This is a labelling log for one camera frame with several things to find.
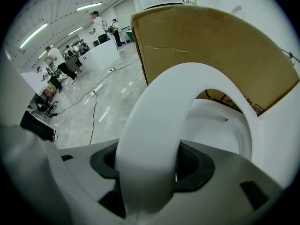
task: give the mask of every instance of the white plastic handle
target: white plastic handle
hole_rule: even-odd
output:
[[[211,66],[174,66],[158,76],[141,95],[117,148],[115,167],[120,172],[125,209],[132,222],[149,218],[171,198],[180,132],[192,102],[206,89],[225,93],[242,110],[251,132],[251,161],[262,167],[260,122],[239,89]]]

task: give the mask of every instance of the ceiling light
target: ceiling light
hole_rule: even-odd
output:
[[[45,24],[44,24],[43,26],[41,26],[38,30],[36,30],[34,33],[32,33],[32,34],[29,36],[29,38],[27,38],[27,39],[25,40],[25,42],[22,43],[22,45],[20,46],[20,48],[22,49],[22,48],[29,42],[30,39],[32,39],[35,35],[38,34],[38,32],[40,32],[43,28],[45,28],[45,27],[47,27],[47,26],[48,26],[48,24],[45,23]]]
[[[37,60],[39,60],[44,54],[45,54],[46,51],[44,51],[39,57]]]
[[[77,28],[77,29],[74,30],[73,32],[70,32],[70,33],[68,34],[68,36],[71,35],[71,34],[74,33],[74,32],[77,32],[77,31],[78,31],[79,29],[81,29],[81,28],[83,28],[83,27]]]
[[[86,8],[91,8],[91,7],[99,6],[99,5],[101,5],[101,4],[102,4],[102,2],[100,2],[100,3],[95,3],[95,4],[91,4],[91,5],[87,5],[87,6],[84,6],[84,7],[79,7],[79,8],[77,9],[77,11],[80,11],[80,10],[83,10],[83,9],[86,9]]]

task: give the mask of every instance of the glossy floor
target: glossy floor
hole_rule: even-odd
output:
[[[90,143],[96,98],[91,144],[120,137],[133,106],[147,85],[135,44],[128,44],[119,52],[121,58],[109,65],[106,70],[87,69],[75,83],[71,84],[70,79],[66,80],[63,83],[63,91],[55,95],[54,100],[58,101],[58,104],[53,112],[60,113],[77,103],[94,86],[105,82],[97,92],[97,97],[90,98],[88,93],[78,104],[51,119],[50,126],[57,130],[58,140],[55,143],[57,148],[72,148]],[[112,67],[116,67],[117,71],[108,73]]]

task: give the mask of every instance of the white counter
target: white counter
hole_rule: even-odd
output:
[[[120,54],[113,40],[94,47],[79,57],[87,70],[103,70],[120,58]]]

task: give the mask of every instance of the brown cardboard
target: brown cardboard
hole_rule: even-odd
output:
[[[132,17],[132,31],[147,84],[177,64],[204,63],[224,73],[260,115],[299,82],[289,59],[270,38],[219,10],[194,5],[149,9]],[[239,110],[220,91],[207,90],[198,98]]]

